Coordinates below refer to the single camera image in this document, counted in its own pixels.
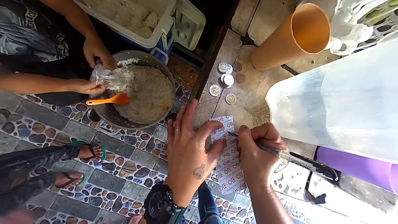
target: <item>receipt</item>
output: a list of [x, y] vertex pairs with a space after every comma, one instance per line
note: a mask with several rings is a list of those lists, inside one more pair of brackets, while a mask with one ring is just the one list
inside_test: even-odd
[[232, 115], [212, 118], [222, 123], [222, 128], [214, 130], [211, 133], [211, 142], [214, 143], [218, 139], [226, 139], [224, 151], [222, 152], [216, 166], [216, 177], [219, 180], [221, 193], [223, 195], [235, 191], [241, 191], [246, 188], [243, 178], [243, 172], [239, 164], [239, 152], [236, 148], [235, 137], [227, 132], [234, 132], [234, 121]]

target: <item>hand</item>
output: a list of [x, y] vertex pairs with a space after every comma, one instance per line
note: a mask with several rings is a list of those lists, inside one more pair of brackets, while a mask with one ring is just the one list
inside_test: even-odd
[[239, 128], [238, 151], [245, 181], [250, 185], [265, 183], [269, 185], [273, 166], [279, 157], [261, 150], [254, 142], [258, 140], [263, 145], [272, 146], [279, 150], [287, 150], [286, 143], [281, 139], [272, 123], [249, 129], [242, 125]]
[[105, 91], [104, 84], [95, 84], [92, 81], [85, 79], [66, 79], [65, 80], [66, 90], [84, 94], [99, 94]]
[[101, 59], [103, 66], [106, 69], [114, 70], [116, 68], [116, 61], [113, 59], [108, 49], [106, 49], [98, 36], [86, 37], [83, 52], [88, 64], [92, 68], [96, 65], [94, 56]]
[[209, 153], [205, 152], [205, 141], [210, 133], [221, 128], [218, 121], [205, 122], [197, 132], [192, 130], [193, 116], [198, 101], [194, 99], [190, 106], [182, 106], [176, 122], [167, 123], [167, 161], [169, 173], [164, 182], [173, 191], [173, 201], [177, 206], [188, 206], [199, 185], [215, 167], [226, 144], [218, 140]]

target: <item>pen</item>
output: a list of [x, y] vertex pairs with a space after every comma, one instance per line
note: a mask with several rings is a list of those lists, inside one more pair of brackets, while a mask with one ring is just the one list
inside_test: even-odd
[[[236, 138], [239, 138], [238, 135], [233, 132], [228, 132], [228, 134], [230, 134], [231, 136], [234, 136]], [[279, 149], [276, 149], [271, 146], [265, 146], [265, 145], [258, 143], [257, 141], [255, 141], [255, 143], [260, 149], [262, 149], [264, 151], [267, 151], [271, 154], [277, 155], [282, 159], [286, 159], [287, 161], [297, 164], [301, 167], [304, 167], [312, 172], [319, 173], [320, 175], [322, 175], [328, 179], [331, 179], [334, 181], [338, 181], [338, 179], [339, 179], [336, 171], [333, 168], [326, 166], [325, 164], [319, 163], [313, 159], [304, 157], [302, 155], [299, 155], [299, 154], [291, 152], [291, 151], [279, 150]]]

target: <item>sandal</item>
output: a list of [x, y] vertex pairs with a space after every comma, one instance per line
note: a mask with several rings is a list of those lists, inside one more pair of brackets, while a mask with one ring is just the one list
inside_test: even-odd
[[70, 179], [70, 181], [68, 181], [68, 182], [66, 182], [66, 183], [64, 183], [64, 184], [55, 186], [56, 188], [64, 188], [64, 187], [70, 185], [70, 184], [71, 184], [72, 182], [74, 182], [75, 180], [80, 180], [80, 182], [79, 182], [78, 184], [76, 184], [76, 186], [77, 186], [77, 185], [83, 183], [83, 181], [84, 181], [84, 179], [85, 179], [85, 176], [84, 176], [84, 175], [83, 175], [83, 177], [82, 177], [81, 179], [77, 179], [77, 178], [71, 178], [71, 177], [69, 176], [68, 173], [63, 173], [63, 174], [65, 175], [66, 178]]
[[[90, 156], [90, 157], [87, 157], [87, 158], [82, 158], [82, 159], [94, 159], [94, 158], [99, 157], [99, 156], [96, 156], [96, 154], [94, 153], [93, 147], [92, 147], [90, 144], [86, 143], [86, 142], [83, 142], [83, 141], [73, 141], [73, 142], [71, 142], [69, 145], [88, 145], [88, 147], [90, 148], [90, 152], [91, 152], [93, 155]], [[105, 149], [104, 149], [103, 147], [101, 147], [101, 146], [100, 146], [100, 149], [102, 150], [102, 156], [99, 157], [99, 158], [101, 158], [101, 160], [104, 160], [104, 159], [106, 158], [106, 151], [105, 151]]]

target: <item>metal pot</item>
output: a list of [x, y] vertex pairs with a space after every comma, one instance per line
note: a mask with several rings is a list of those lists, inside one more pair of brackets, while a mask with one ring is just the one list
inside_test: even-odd
[[[163, 63], [158, 58], [153, 56], [153, 53], [156, 50], [166, 56], [165, 63]], [[139, 59], [139, 61], [137, 63], [134, 63], [135, 65], [144, 65], [144, 66], [150, 66], [150, 67], [155, 67], [157, 69], [160, 69], [162, 71], [162, 73], [169, 78], [170, 82], [174, 86], [173, 75], [171, 74], [170, 70], [166, 66], [166, 64], [168, 62], [168, 55], [165, 54], [163, 51], [161, 51], [158, 48], [152, 49], [150, 54], [142, 52], [142, 51], [121, 51], [121, 52], [113, 54], [112, 57], [116, 61], [126, 60], [126, 59], [130, 59], [130, 58]], [[176, 96], [176, 89], [174, 88], [173, 98], [175, 98], [175, 96]], [[109, 98], [108, 93], [106, 91], [99, 96], [90, 96], [90, 97], [92, 99]], [[167, 114], [170, 112], [172, 106], [173, 106], [173, 102], [170, 103], [169, 110], [158, 121], [156, 121], [152, 124], [137, 124], [137, 123], [131, 122], [131, 121], [127, 120], [126, 118], [122, 117], [119, 114], [119, 112], [114, 108], [113, 104], [107, 103], [107, 104], [94, 105], [93, 108], [94, 108], [95, 112], [97, 112], [97, 114], [101, 118], [101, 120], [97, 124], [96, 129], [101, 132], [104, 132], [108, 135], [109, 134], [115, 135], [117, 132], [119, 132], [120, 129], [138, 130], [138, 129], [149, 128], [149, 127], [157, 124], [161, 120], [163, 120], [167, 116]], [[111, 124], [113, 126], [113, 129], [103, 128], [106, 126], [105, 124], [103, 124], [104, 122]]]

